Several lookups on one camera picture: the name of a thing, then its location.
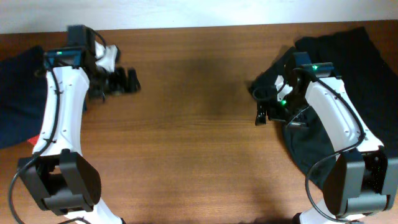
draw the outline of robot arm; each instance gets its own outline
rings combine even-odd
[[[398,153],[385,149],[360,118],[333,64],[312,64],[307,53],[295,53],[285,65],[284,77],[278,77],[266,95],[270,97],[257,102],[256,124],[265,123],[268,115],[287,128],[307,128],[299,115],[311,106],[336,152],[330,156],[337,162],[324,183],[324,199],[317,205],[310,199],[314,207],[296,214],[295,224],[344,223],[392,208]],[[310,198],[308,184],[306,190]]]
[[[69,27],[68,46],[44,55],[48,70],[44,121],[33,156],[20,159],[18,168],[40,209],[77,223],[122,224],[124,220],[102,200],[100,175],[83,158],[80,147],[81,116],[90,78],[104,75],[99,72],[113,72],[118,51],[114,45],[96,43],[94,37],[90,28]],[[98,51],[105,53],[100,60],[95,58]]]

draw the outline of black cable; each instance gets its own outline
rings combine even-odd
[[[22,168],[20,168],[19,170],[17,170],[17,172],[15,173],[14,177],[11,180],[9,189],[8,189],[8,206],[10,208],[11,214],[14,217],[15,221],[18,222],[18,224],[25,224],[21,218],[19,218],[19,215],[17,214],[17,211],[15,209],[14,206],[14,202],[12,201],[12,191],[14,190],[14,186],[15,186],[15,182],[18,179],[18,177],[21,176],[21,174],[23,172],[25,172],[28,168],[30,168],[32,165],[34,165],[36,163],[36,161],[39,159],[39,157],[49,148],[49,146],[51,145],[51,143],[53,143],[53,139],[55,136],[55,132],[57,130],[57,124],[58,124],[58,116],[59,116],[59,111],[60,111],[60,87],[58,85],[58,80],[55,76],[53,67],[51,66],[50,60],[46,57],[45,58],[47,63],[49,64],[49,70],[51,72],[52,78],[54,80],[54,84],[55,84],[55,94],[57,95],[57,103],[55,105],[55,117],[54,117],[54,124],[52,126],[52,130],[51,130],[51,134],[50,137],[48,139],[46,139],[46,144],[44,145],[44,147],[39,151],[34,153],[32,159],[26,164],[24,165]],[[82,221],[80,219],[84,218],[79,218],[79,220],[76,221],[81,221],[81,222],[85,222],[86,224],[90,224],[88,223],[86,220]]]
[[[59,58],[54,58],[54,63],[53,64],[56,64],[56,63],[59,63],[62,66],[73,66],[73,65],[70,65],[70,64],[64,62],[63,60],[60,60]]]
[[[101,39],[101,41],[102,41],[102,43],[103,43],[103,45],[104,45],[104,52],[103,52],[103,54],[102,54],[99,58],[96,59],[96,61],[99,61],[99,60],[101,60],[103,57],[105,57],[105,55],[106,55],[106,42],[105,42],[105,39],[101,36],[101,34],[97,33],[97,31],[95,31],[95,30],[93,30],[93,29],[91,29],[91,31],[93,31],[93,33],[94,33],[95,35],[97,35],[97,37],[99,37],[99,38]]]
[[[76,222],[76,221],[80,221],[80,222],[83,222],[83,223],[86,223],[86,224],[91,224],[90,222],[88,222],[87,220],[85,220],[82,217],[73,218],[71,220],[67,220],[67,221],[64,221],[64,222],[61,222],[61,223],[58,223],[58,224],[67,224],[67,223],[73,223],[73,222]]]
[[[356,113],[353,111],[353,109],[350,107],[350,105],[347,103],[347,101],[345,101],[344,98],[343,98],[339,93],[337,93],[334,89],[332,89],[330,86],[328,86],[326,83],[324,83],[324,82],[323,82],[322,80],[320,80],[318,77],[316,77],[315,74],[313,74],[312,72],[309,72],[309,71],[307,71],[307,70],[305,70],[305,69],[303,69],[303,68],[295,68],[295,69],[293,69],[293,71],[295,71],[295,70],[296,70],[296,71],[303,72],[304,74],[308,75],[313,81],[318,82],[318,83],[321,84],[323,87],[325,87],[327,90],[329,90],[330,92],[332,92],[332,93],[335,95],[335,97],[337,97],[337,98],[344,104],[344,106],[347,108],[347,110],[349,111],[349,113],[350,113],[350,114],[352,115],[352,117],[354,118],[356,124],[358,125],[359,131],[360,131],[360,135],[359,135],[358,141],[357,141],[355,144],[353,144],[353,145],[351,145],[351,146],[348,146],[348,147],[346,147],[346,148],[344,148],[344,149],[341,149],[341,150],[339,150],[339,151],[336,151],[336,152],[334,152],[333,154],[330,154],[329,156],[326,156],[326,157],[324,157],[323,159],[319,160],[318,162],[316,162],[314,165],[311,166],[311,168],[309,169],[308,173],[307,173],[306,176],[305,176],[305,191],[306,191],[306,193],[307,193],[307,197],[308,197],[309,201],[311,202],[312,206],[314,207],[314,209],[315,209],[321,216],[323,216],[324,218],[326,218],[326,219],[328,219],[328,220],[330,220],[330,221],[333,221],[333,222],[353,223],[352,221],[347,220],[347,219],[333,218],[333,217],[331,217],[331,216],[325,214],[323,211],[321,211],[321,210],[318,208],[318,206],[316,205],[316,203],[315,203],[315,202],[313,201],[313,199],[312,199],[312,196],[311,196],[311,193],[310,193],[309,182],[310,182],[311,173],[312,173],[316,168],[318,168],[320,164],[322,164],[322,163],[324,163],[326,160],[331,159],[331,158],[334,158],[334,157],[336,157],[336,156],[338,156],[338,155],[340,155],[340,154],[342,154],[342,153],[344,153],[344,152],[348,152],[348,151],[350,151],[350,150],[352,150],[352,149],[355,149],[357,146],[359,146],[359,145],[363,142],[366,133],[364,132],[363,126],[362,126],[362,124],[361,124],[361,122],[360,122],[358,116],[356,115]]]
[[[263,87],[263,86],[260,86],[260,87],[255,88],[255,89],[253,90],[253,92],[251,93],[251,95],[252,95],[252,97],[254,98],[254,100],[256,100],[257,102],[269,101],[269,100],[272,99],[273,97],[277,96],[277,95],[284,89],[284,87],[286,86],[286,84],[287,84],[287,80],[284,80],[284,84],[279,88],[279,90],[277,91],[277,93],[276,93],[276,94],[273,94],[272,96],[268,96],[268,97],[266,97],[266,98],[258,98],[258,97],[256,96],[256,92],[257,92],[257,91],[259,91],[260,89],[266,89],[266,88],[267,88],[267,87]]]

